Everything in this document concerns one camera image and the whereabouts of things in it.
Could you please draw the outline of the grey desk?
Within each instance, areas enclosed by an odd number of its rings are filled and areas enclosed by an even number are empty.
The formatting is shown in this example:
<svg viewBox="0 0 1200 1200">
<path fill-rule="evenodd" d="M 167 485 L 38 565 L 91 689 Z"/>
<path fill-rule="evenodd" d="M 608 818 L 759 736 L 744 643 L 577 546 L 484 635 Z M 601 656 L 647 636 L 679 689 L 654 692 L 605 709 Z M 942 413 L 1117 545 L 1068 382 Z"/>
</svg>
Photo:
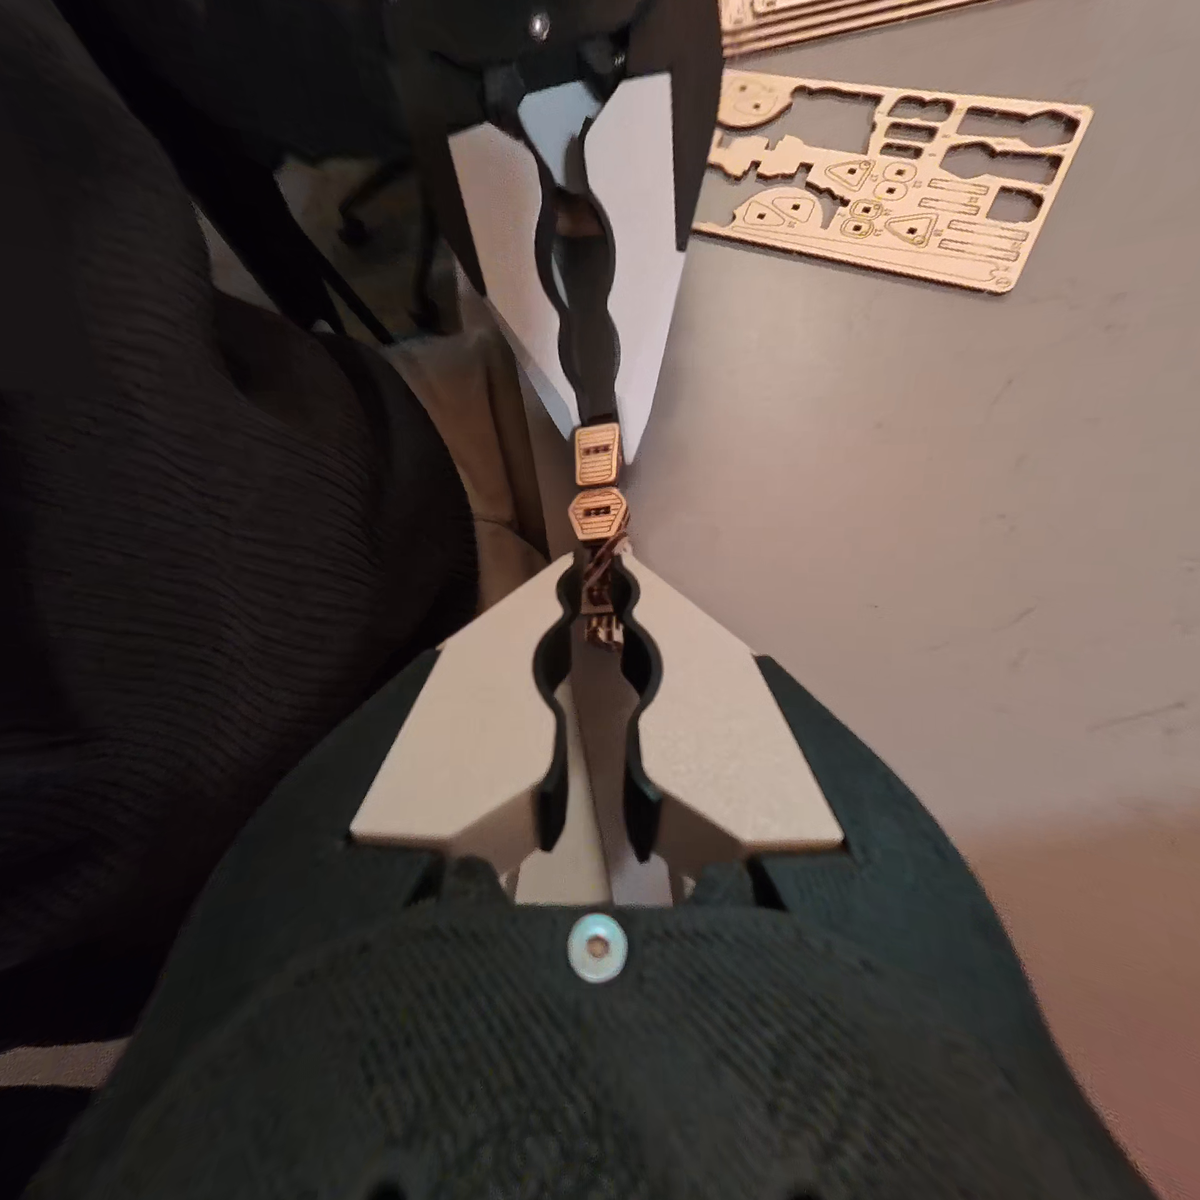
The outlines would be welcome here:
<svg viewBox="0 0 1200 1200">
<path fill-rule="evenodd" d="M 1128 1155 L 1197 1198 L 1197 3 L 982 3 L 742 63 L 1082 103 L 1005 296 L 692 242 L 632 549 L 868 743 Z"/>
</svg>

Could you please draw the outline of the wooden puzzle parts sheet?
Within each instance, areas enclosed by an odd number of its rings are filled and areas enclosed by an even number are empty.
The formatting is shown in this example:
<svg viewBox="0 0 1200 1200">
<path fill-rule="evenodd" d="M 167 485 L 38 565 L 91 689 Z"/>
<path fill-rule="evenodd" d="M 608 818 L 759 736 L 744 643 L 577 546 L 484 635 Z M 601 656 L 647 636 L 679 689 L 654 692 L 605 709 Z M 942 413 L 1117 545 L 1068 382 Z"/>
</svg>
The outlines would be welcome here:
<svg viewBox="0 0 1200 1200">
<path fill-rule="evenodd" d="M 855 153 L 769 135 L 797 100 L 867 100 Z M 715 242 L 1005 296 L 1029 260 L 1094 110 L 1078 103 L 957 95 L 727 70 L 708 170 L 754 190 Z"/>
</svg>

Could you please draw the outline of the black office chair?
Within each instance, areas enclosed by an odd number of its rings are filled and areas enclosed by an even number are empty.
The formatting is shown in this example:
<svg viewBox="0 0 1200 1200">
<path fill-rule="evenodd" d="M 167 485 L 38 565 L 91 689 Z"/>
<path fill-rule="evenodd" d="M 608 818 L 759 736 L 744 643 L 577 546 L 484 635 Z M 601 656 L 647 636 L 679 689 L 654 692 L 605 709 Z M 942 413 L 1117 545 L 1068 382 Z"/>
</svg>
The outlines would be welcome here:
<svg viewBox="0 0 1200 1200">
<path fill-rule="evenodd" d="M 455 263 L 405 153 L 305 162 L 237 145 L 191 203 L 231 296 L 382 348 L 461 330 Z"/>
</svg>

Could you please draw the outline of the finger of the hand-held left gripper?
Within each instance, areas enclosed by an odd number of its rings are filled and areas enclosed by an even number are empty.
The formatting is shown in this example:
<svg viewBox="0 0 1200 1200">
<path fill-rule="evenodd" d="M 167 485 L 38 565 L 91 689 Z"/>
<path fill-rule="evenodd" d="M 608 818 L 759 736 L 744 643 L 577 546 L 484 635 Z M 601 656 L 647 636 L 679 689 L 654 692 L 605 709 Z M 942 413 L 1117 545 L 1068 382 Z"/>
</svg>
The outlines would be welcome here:
<svg viewBox="0 0 1200 1200">
<path fill-rule="evenodd" d="M 519 95 L 449 139 L 482 299 L 559 433 L 611 420 L 611 229 L 584 162 L 591 85 Z"/>
<path fill-rule="evenodd" d="M 615 402 L 625 463 L 649 423 L 685 255 L 677 248 L 669 75 L 622 80 L 582 139 L 592 199 L 609 228 L 607 310 L 619 362 Z"/>
</svg>

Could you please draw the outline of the wooden puzzle model assembly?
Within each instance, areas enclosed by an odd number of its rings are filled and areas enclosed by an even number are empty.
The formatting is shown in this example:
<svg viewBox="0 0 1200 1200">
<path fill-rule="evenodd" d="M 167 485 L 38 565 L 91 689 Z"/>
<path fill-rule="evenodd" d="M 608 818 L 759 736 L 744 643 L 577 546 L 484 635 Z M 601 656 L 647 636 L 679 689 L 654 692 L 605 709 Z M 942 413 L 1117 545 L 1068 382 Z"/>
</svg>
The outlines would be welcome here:
<svg viewBox="0 0 1200 1200">
<path fill-rule="evenodd" d="M 574 538 L 584 550 L 582 615 L 592 623 L 614 622 L 609 599 L 612 562 L 627 543 L 628 503 L 619 489 L 624 449 L 619 423 L 582 425 L 574 430 L 575 496 L 567 509 Z"/>
</svg>

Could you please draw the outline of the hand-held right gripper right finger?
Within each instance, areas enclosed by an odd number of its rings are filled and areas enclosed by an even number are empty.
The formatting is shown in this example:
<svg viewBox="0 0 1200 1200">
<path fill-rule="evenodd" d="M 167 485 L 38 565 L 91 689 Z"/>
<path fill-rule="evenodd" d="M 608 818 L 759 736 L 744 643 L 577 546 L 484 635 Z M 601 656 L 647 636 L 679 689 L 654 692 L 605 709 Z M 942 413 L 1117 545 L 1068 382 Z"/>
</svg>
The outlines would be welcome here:
<svg viewBox="0 0 1200 1200">
<path fill-rule="evenodd" d="M 758 656 L 637 560 L 612 566 L 619 702 L 612 896 L 671 903 L 711 866 L 839 850 Z"/>
</svg>

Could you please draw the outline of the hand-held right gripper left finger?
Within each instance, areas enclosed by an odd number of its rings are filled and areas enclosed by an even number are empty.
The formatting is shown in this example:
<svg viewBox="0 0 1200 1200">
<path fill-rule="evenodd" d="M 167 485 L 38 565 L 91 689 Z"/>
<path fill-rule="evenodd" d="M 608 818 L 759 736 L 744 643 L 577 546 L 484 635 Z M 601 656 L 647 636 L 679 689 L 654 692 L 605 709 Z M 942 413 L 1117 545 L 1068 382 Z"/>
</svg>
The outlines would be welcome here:
<svg viewBox="0 0 1200 1200">
<path fill-rule="evenodd" d="M 517 903 L 587 900 L 587 768 L 568 682 L 578 610 L 567 553 L 439 646 L 352 843 L 481 860 Z"/>
</svg>

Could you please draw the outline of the person's beige pants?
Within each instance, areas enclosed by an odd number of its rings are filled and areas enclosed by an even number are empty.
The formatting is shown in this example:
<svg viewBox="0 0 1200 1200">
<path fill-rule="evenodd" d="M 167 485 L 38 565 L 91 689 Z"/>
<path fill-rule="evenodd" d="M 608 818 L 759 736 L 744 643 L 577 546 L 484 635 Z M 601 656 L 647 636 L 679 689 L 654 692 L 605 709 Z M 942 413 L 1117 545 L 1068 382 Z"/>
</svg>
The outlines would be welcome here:
<svg viewBox="0 0 1200 1200">
<path fill-rule="evenodd" d="M 404 340 L 384 356 L 454 460 L 474 520 L 478 608 L 492 608 L 548 565 L 517 362 L 488 323 Z"/>
</svg>

